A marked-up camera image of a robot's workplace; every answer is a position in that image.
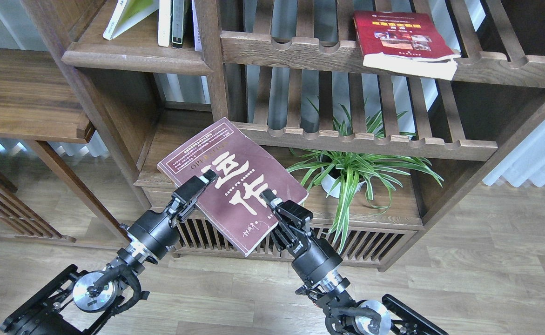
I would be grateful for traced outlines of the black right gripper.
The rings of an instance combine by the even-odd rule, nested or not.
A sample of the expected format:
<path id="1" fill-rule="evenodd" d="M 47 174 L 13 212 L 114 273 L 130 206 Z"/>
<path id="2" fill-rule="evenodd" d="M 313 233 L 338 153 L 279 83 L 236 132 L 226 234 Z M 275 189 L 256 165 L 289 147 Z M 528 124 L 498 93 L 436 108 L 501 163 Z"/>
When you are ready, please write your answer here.
<path id="1" fill-rule="evenodd" d="M 278 219 L 271 233 L 275 248 L 294 256 L 292 267 L 304 288 L 343 291 L 343 277 L 337 271 L 342 258 L 325 239 L 311 237 L 312 212 L 291 200 L 282 201 L 271 189 L 261 192 L 260 197 Z"/>

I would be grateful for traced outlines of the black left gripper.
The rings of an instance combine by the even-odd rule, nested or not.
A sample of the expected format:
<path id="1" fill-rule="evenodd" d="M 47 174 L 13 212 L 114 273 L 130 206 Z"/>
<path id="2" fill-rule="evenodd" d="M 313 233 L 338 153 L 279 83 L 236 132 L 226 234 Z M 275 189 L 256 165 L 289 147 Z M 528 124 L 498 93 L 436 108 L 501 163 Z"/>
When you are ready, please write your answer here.
<path id="1" fill-rule="evenodd" d="M 122 223 L 121 228 L 126 230 L 130 238 L 126 252 L 138 261 L 162 260 L 180 240 L 176 225 L 195 210 L 198 197 L 217 178 L 218 174 L 211 169 L 202 176 L 192 176 L 172 193 L 165 211 L 156 213 L 148 210 L 133 225 Z"/>

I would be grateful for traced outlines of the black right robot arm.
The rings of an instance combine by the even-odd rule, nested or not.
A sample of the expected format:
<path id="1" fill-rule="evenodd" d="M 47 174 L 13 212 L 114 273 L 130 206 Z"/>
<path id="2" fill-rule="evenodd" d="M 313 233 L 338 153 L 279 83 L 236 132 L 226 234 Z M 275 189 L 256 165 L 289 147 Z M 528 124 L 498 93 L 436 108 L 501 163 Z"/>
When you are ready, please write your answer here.
<path id="1" fill-rule="evenodd" d="M 305 295 L 325 314 L 332 335 L 444 335 L 445 331 L 390 294 L 381 301 L 355 301 L 347 292 L 350 282 L 338 273 L 341 256 L 326 239 L 310 229 L 312 212 L 291 200 L 278 198 L 270 189 L 260 197 L 279 220 L 272 240 L 280 252 L 294 257 L 292 267 Z"/>

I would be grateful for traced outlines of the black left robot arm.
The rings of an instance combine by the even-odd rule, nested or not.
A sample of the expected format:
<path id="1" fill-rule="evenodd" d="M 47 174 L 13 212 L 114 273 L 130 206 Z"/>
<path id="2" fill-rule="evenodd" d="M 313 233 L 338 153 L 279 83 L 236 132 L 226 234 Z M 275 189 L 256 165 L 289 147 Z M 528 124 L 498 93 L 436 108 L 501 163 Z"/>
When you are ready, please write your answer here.
<path id="1" fill-rule="evenodd" d="M 10 335 L 95 335 L 111 317 L 146 300 L 149 292 L 138 280 L 144 262 L 157 264 L 179 242 L 176 225 L 195 209 L 196 199 L 217 177 L 213 170 L 191 177 L 172 193 L 162 212 L 147 210 L 125 227 L 130 244 L 102 271 L 77 272 L 76 265 L 68 266 L 7 317 L 0 330 Z M 63 318 L 68 297 L 81 311 L 99 314 L 89 328 L 81 331 Z"/>

